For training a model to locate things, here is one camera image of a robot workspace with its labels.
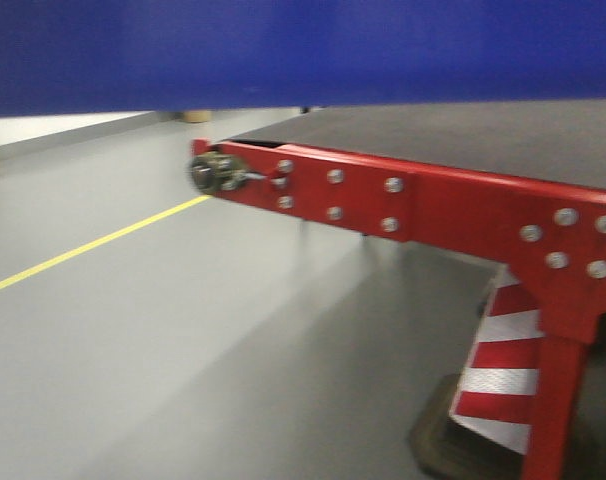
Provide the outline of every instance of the floor marking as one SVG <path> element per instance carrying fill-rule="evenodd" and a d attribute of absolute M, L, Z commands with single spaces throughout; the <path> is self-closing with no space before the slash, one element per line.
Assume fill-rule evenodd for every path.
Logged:
<path fill-rule="evenodd" d="M 164 218 L 174 215 L 175 213 L 179 213 L 185 210 L 186 208 L 198 205 L 199 203 L 204 202 L 208 198 L 212 197 L 210 197 L 209 195 L 201 195 L 199 197 L 193 198 L 192 200 L 188 200 L 187 202 L 181 203 L 176 207 L 172 207 L 167 210 L 164 210 L 163 212 L 157 213 L 156 215 L 152 215 L 151 217 L 141 220 L 140 222 L 133 223 L 130 226 L 117 230 L 116 232 L 112 232 L 101 238 L 97 238 L 96 240 L 86 243 L 85 245 L 81 245 L 80 247 L 77 247 L 73 250 L 68 250 L 67 252 L 62 253 L 61 255 L 57 255 L 56 257 L 50 258 L 49 260 L 39 263 L 38 265 L 28 268 L 27 270 L 23 270 L 22 272 L 12 275 L 11 277 L 7 277 L 5 280 L 1 280 L 0 290 L 3 290 L 4 288 L 14 285 L 15 283 L 25 280 L 26 278 L 36 275 L 37 273 L 41 273 L 44 270 L 47 270 L 48 268 L 52 268 L 58 265 L 59 263 L 63 263 L 66 260 L 81 255 L 82 253 L 93 250 L 96 247 L 100 247 L 101 245 L 105 245 L 106 243 L 111 242 L 112 240 L 116 240 L 117 238 L 123 237 L 128 233 L 135 232 L 136 230 L 139 230 L 143 227 L 147 227 L 148 225 L 151 225 L 154 222 L 158 222 L 159 220 L 163 220 Z"/>

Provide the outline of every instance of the red leg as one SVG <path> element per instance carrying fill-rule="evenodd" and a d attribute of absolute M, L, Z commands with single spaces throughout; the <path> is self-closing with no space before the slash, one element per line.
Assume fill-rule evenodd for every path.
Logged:
<path fill-rule="evenodd" d="M 539 383 L 522 480 L 559 480 L 587 345 L 547 336 L 541 343 Z"/>

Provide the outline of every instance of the reflective warning stripe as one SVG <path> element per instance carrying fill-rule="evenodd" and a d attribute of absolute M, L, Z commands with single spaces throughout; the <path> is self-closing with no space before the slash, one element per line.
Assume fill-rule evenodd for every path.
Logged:
<path fill-rule="evenodd" d="M 539 310 L 504 268 L 495 280 L 450 417 L 478 434 L 525 454 L 538 382 Z"/>

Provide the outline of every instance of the black table top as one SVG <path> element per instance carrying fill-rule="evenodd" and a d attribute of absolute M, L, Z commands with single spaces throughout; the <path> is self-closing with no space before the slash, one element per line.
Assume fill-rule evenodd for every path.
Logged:
<path fill-rule="evenodd" d="M 606 100 L 326 108 L 233 140 L 297 143 L 606 189 Z"/>

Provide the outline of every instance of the gray floor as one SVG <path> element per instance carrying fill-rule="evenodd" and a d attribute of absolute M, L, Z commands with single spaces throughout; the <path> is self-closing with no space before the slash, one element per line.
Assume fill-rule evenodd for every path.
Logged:
<path fill-rule="evenodd" d="M 194 197 L 224 112 L 6 159 L 0 280 Z M 424 479 L 494 265 L 208 200 L 0 291 L 0 480 Z"/>

